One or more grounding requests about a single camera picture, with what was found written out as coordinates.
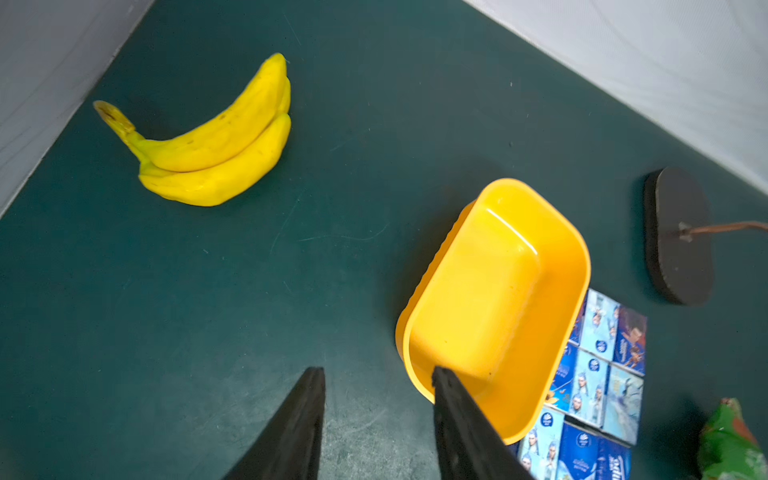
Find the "rectangular bowl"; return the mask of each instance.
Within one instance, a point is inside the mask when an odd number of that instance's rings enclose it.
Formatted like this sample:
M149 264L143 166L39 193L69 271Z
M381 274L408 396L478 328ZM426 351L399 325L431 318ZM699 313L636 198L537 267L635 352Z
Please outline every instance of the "rectangular bowl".
M461 213L396 327L413 385L453 370L507 444L532 427L591 274L579 232L518 180L488 185Z

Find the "box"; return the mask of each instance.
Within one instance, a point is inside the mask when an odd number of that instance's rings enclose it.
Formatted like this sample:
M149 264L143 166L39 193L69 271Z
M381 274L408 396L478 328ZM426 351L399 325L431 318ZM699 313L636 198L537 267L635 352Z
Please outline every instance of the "box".
M537 480L552 480L558 469L565 415L543 407L533 429L520 441L518 459Z
M568 342L578 346L581 341L581 326L584 325L584 311L587 309L587 297L584 297L584 301L581 303L581 310L579 310L578 316L576 316L576 322L573 329L571 329L571 336L568 337Z
M603 425L608 371L608 362L584 350L578 350L569 415L597 428Z
M563 425L556 480L593 480L600 437L569 423Z
M637 444L643 383L641 377L620 367L611 367L603 431L632 445Z
M619 312L614 362L645 375L645 333L648 318L626 306Z
M628 480L630 460L630 449L609 439L599 439L594 480Z
M520 448L520 442L515 442L512 445L507 445L507 450L515 458L518 457L518 449L519 448Z
M620 313L619 302L589 289L579 346L610 362L614 358Z
M576 352L578 348L566 344L563 356L560 359L558 370L554 373L552 385L547 392L544 403L554 409L568 413L571 407L571 390L574 379L574 367L576 365Z

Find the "yellow banana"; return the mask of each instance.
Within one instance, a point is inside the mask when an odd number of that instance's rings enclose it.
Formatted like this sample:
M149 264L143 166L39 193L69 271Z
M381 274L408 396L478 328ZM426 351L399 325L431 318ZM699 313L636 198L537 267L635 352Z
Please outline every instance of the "yellow banana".
M286 60L276 53L262 63L256 76L225 111L207 123L165 141L148 140L114 105L94 102L94 108L140 161L176 172L218 165L239 154L272 121L282 104Z
M189 205L213 207L243 193L277 164L283 152L290 117L278 114L251 145L235 157L205 170L179 173L142 160L139 180L163 198Z
M280 99L280 106L277 108L277 115L288 113L288 109L290 109L290 80L286 78L286 87Z

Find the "gray wall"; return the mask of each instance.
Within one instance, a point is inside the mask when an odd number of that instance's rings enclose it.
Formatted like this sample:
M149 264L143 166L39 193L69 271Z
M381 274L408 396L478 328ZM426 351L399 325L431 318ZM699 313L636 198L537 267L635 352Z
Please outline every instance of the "gray wall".
M0 0L0 214L152 0Z
M467 2L768 193L765 0Z

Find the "dark green table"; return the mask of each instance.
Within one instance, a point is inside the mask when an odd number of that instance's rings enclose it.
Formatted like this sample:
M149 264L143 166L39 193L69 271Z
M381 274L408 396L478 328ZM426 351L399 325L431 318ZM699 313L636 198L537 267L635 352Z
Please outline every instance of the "dark green table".
M274 51L293 133L221 207L146 191L90 106L170 137ZM721 396L768 444L768 238L715 237L711 301L665 303L641 188L666 165L697 176L715 220L768 217L768 198L459 0L159 0L0 221L0 476L219 478L319 365L324 478L437 477L394 325L499 177L552 202L590 247L592 285L650 317L634 479L694 472Z

